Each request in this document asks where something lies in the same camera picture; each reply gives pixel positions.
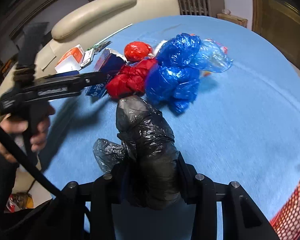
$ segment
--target red plastic bag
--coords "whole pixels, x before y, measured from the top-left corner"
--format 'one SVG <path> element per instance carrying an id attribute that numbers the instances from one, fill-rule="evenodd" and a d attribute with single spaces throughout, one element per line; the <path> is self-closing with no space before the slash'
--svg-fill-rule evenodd
<path id="1" fill-rule="evenodd" d="M 119 73 L 106 85 L 108 94 L 115 99 L 144 94 L 144 81 L 149 70 L 157 64 L 155 58 L 140 61 L 135 67 L 124 65 Z"/>
<path id="2" fill-rule="evenodd" d="M 152 53 L 151 46 L 141 41 L 131 42 L 124 48 L 126 59 L 132 62 L 143 60 L 149 53 Z"/>

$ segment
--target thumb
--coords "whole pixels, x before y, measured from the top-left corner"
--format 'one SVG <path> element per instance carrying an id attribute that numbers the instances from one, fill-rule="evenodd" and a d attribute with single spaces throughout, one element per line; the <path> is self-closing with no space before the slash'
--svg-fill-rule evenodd
<path id="1" fill-rule="evenodd" d="M 28 127 L 27 121 L 16 121 L 9 118 L 4 119 L 0 126 L 8 134 L 19 134 L 24 132 Z"/>

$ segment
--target brown cardboard box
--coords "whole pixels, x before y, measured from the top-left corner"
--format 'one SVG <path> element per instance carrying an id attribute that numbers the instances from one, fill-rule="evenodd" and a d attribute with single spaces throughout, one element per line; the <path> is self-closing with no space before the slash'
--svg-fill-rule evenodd
<path id="1" fill-rule="evenodd" d="M 221 19 L 221 20 L 226 20 L 228 22 L 232 22 L 232 23 L 235 23 L 242 27 L 247 28 L 247 23 L 248 23 L 247 19 L 235 16 L 235 15 L 231 15 L 231 14 L 224 14 L 224 13 L 218 13 L 217 18 Z"/>

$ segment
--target red object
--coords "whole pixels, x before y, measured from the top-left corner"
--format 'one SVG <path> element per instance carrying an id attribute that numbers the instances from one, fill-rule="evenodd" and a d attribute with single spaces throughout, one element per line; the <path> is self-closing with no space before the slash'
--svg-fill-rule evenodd
<path id="1" fill-rule="evenodd" d="M 151 46 L 141 41 L 131 42 L 124 48 L 126 59 L 132 62 L 143 60 L 149 53 L 152 53 Z"/>
<path id="2" fill-rule="evenodd" d="M 124 65 L 119 73 L 106 85 L 112 98 L 144 93 L 144 81 L 149 70 L 157 63 L 155 58 L 140 61 L 135 67 Z"/>
<path id="3" fill-rule="evenodd" d="M 283 208 L 270 221 L 280 240 L 297 240 L 300 236 L 300 181 Z"/>

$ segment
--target metal screw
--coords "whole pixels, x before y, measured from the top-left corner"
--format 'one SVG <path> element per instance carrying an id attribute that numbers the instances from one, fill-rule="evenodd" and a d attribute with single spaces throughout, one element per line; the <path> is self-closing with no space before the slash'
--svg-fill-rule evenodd
<path id="1" fill-rule="evenodd" d="M 237 188 L 237 187 L 240 187 L 240 183 L 237 181 L 232 181 L 231 186 Z"/>
<path id="2" fill-rule="evenodd" d="M 195 176 L 195 179 L 197 179 L 197 180 L 204 180 L 204 175 L 198 173 L 198 174 Z"/>
<path id="3" fill-rule="evenodd" d="M 71 181 L 71 182 L 68 183 L 67 186 L 68 186 L 69 188 L 74 188 L 74 187 L 77 186 L 77 182 L 76 182 L 76 181 Z"/>
<path id="4" fill-rule="evenodd" d="M 104 174 L 103 178 L 106 179 L 106 180 L 112 179 L 112 174 L 111 173 Z"/>

